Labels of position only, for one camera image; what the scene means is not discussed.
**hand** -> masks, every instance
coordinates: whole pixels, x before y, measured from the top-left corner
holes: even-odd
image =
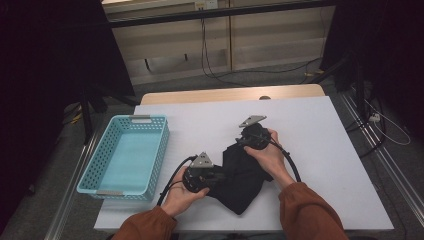
[[[209,188],[204,188],[198,193],[192,193],[184,187],[181,182],[183,179],[184,171],[187,167],[182,167],[175,175],[172,183],[175,183],[168,192],[165,203],[161,206],[162,209],[171,217],[175,217],[178,214],[186,211],[190,205],[198,200],[202,199],[209,192]]]
[[[271,134],[271,138],[275,140],[276,144],[281,146],[278,141],[278,133],[269,128],[268,132]],[[254,157],[259,165],[261,165],[262,169],[278,182],[281,189],[295,182],[284,165],[283,153],[273,144],[268,144],[268,146],[262,150],[256,150],[248,146],[244,147],[244,150],[247,154]]]

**white wire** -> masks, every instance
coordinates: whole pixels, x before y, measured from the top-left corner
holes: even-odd
[[[406,142],[406,143],[401,143],[401,142],[398,142],[398,141],[395,141],[394,139],[392,139],[391,137],[389,137],[389,136],[387,136],[387,134],[385,134],[385,133],[383,133],[383,131],[379,128],[379,127],[377,127],[377,124],[375,123],[375,121],[374,121],[374,126],[377,128],[377,130],[381,133],[381,134],[383,134],[387,139],[389,139],[390,141],[392,141],[392,142],[394,142],[394,143],[396,143],[396,144],[399,144],[399,145],[403,145],[403,146],[406,146],[406,145],[408,145],[408,144],[410,144],[411,143],[411,138],[409,137],[409,135],[401,128],[401,127],[399,127],[396,123],[394,123],[392,120],[390,120],[388,117],[386,117],[386,116],[384,116],[382,113],[380,113],[379,111],[377,111],[371,104],[369,104],[368,103],[368,101],[366,101],[365,100],[365,102],[376,112],[376,113],[378,113],[378,114],[380,114],[380,116],[382,116],[382,117],[384,117],[387,121],[389,121],[390,123],[392,123],[393,125],[395,125],[400,131],[402,131],[403,132],[403,134],[405,134],[405,136],[408,138],[408,142]]]

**blue plastic basket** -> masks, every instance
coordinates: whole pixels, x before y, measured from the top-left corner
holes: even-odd
[[[163,115],[113,117],[77,191],[100,199],[152,201],[168,138]]]

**white table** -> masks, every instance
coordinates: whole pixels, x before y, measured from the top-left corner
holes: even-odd
[[[168,116],[170,139],[156,198],[152,202],[105,200],[97,230],[116,231],[130,215],[151,209],[175,168],[188,156],[206,151],[221,165],[222,152],[235,143],[241,132],[238,125],[249,115],[268,116],[262,125],[279,132],[302,180],[337,211],[346,230],[393,229],[328,97],[142,105],[135,114]],[[278,193],[273,183],[265,182],[241,216],[206,197],[177,217],[176,231],[281,231]]]

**jacket sleeve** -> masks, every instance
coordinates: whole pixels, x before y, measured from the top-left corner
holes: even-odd
[[[279,199],[281,226],[288,239],[347,239],[336,211],[305,183],[289,185]]]
[[[156,206],[125,220],[113,240],[168,240],[176,226],[177,221]]]

